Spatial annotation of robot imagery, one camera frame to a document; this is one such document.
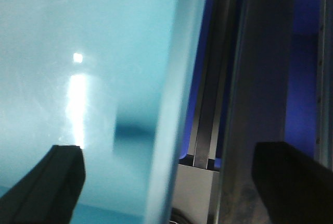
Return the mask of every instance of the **vertical metal bar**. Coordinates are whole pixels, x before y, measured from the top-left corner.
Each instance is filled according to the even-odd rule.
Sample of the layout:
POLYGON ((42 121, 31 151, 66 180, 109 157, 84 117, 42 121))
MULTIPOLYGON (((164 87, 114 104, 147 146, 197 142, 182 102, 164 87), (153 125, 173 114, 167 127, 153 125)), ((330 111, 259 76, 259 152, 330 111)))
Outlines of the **vertical metal bar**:
POLYGON ((257 142, 282 141, 293 0, 245 0, 215 223, 270 223, 251 178, 257 142))
POLYGON ((316 159, 333 169, 333 0, 322 0, 317 69, 316 159))
POLYGON ((207 169, 213 126, 219 121, 219 118, 215 118, 214 122, 214 116, 221 113, 221 110, 215 111, 215 106, 217 103, 222 104, 222 96, 218 98, 218 91, 224 90, 235 7, 236 0, 217 0, 210 27, 206 52, 209 61, 193 160, 193 166, 197 168, 207 169))

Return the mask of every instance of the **metal frame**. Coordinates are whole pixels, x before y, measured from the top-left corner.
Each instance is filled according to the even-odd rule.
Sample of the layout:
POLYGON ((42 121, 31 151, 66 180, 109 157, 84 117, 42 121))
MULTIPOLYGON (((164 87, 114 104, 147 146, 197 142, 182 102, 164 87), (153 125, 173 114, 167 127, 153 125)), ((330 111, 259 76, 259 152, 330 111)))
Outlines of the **metal frame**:
POLYGON ((257 142, 282 141, 293 0, 245 0, 224 138, 215 223, 269 223, 251 178, 257 142))
POLYGON ((317 69, 316 159, 333 169, 333 0, 322 0, 317 69))

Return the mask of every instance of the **glass panel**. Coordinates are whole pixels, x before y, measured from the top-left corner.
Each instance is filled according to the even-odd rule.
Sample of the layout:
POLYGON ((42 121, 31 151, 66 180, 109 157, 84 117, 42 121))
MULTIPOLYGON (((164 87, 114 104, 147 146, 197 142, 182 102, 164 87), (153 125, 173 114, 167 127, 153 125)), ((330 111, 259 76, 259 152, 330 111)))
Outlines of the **glass panel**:
POLYGON ((75 144, 87 177, 72 223, 144 222, 165 195, 150 187, 160 164, 173 180, 203 6, 0 0, 2 189, 53 144, 75 144))

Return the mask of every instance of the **bright light spot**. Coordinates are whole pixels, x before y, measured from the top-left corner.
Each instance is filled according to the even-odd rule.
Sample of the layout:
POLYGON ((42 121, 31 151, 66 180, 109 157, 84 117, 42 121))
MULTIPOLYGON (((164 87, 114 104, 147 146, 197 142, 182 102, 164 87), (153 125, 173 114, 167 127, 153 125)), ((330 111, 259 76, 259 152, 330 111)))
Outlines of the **bright light spot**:
POLYGON ((73 54, 73 63, 82 63, 83 61, 83 55, 79 53, 74 53, 73 54))
POLYGON ((68 87, 66 115, 73 127, 75 144, 84 148, 84 115, 86 112, 87 80, 83 74, 71 76, 68 87))

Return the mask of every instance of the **metal rail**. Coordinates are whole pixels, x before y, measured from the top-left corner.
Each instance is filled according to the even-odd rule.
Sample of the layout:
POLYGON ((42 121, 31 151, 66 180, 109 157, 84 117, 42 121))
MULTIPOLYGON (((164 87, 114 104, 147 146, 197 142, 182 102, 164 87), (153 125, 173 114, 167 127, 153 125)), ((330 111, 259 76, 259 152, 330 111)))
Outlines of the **metal rail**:
POLYGON ((322 0, 317 66, 316 159, 333 169, 333 0, 322 0))

